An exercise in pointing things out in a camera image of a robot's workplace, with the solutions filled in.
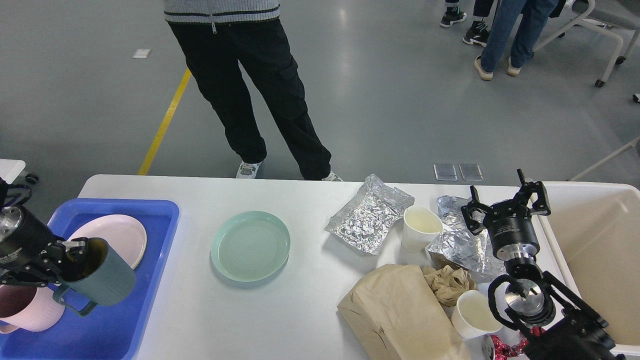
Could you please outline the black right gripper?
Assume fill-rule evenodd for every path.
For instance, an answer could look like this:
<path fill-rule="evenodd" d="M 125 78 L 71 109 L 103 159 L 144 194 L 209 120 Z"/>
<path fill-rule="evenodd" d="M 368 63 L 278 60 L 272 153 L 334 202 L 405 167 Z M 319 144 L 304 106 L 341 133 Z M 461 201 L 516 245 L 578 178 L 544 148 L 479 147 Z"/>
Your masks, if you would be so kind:
<path fill-rule="evenodd" d="M 533 259 L 539 253 L 540 245 L 531 216 L 551 214 L 544 183 L 526 180 L 521 168 L 516 172 L 520 187 L 511 200 L 486 205 L 480 202 L 476 187 L 470 186 L 470 201 L 461 207 L 467 230 L 478 236 L 487 228 L 493 255 L 501 261 Z M 474 214 L 486 216 L 478 220 Z"/>

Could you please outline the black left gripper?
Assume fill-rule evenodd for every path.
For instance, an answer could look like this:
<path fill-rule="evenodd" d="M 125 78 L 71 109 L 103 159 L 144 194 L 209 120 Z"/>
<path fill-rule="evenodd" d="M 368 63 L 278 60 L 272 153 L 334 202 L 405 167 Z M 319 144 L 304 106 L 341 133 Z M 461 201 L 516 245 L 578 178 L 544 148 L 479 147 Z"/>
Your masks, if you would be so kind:
<path fill-rule="evenodd" d="M 23 206 L 1 210 L 1 285 L 38 287 L 61 285 L 61 268 L 83 268 L 89 239 L 64 240 Z"/>

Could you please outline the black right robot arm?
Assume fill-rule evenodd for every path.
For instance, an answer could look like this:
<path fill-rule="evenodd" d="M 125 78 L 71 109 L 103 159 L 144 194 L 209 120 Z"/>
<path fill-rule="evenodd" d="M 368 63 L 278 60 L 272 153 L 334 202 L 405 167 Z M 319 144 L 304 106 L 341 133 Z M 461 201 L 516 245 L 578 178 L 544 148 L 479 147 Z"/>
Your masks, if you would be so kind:
<path fill-rule="evenodd" d="M 505 274 L 494 279 L 487 301 L 493 317 L 524 335 L 524 354 L 531 360 L 624 360 L 614 354 L 608 322 L 594 308 L 537 264 L 540 244 L 534 215 L 551 214 L 544 183 L 528 181 L 518 170 L 519 190 L 510 199 L 481 203 L 477 189 L 462 205 L 465 225 L 473 235 L 487 231 L 493 256 Z"/>

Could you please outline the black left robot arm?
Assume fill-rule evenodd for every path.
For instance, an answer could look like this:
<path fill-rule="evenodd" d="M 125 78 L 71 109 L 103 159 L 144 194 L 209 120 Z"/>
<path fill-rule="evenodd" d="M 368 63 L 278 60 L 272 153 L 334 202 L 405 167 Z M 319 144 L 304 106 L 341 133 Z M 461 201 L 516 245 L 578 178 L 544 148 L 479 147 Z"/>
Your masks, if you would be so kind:
<path fill-rule="evenodd" d="M 67 241 L 25 207 L 30 187 L 1 180 L 1 284 L 46 287 L 83 276 L 88 257 L 85 238 Z"/>

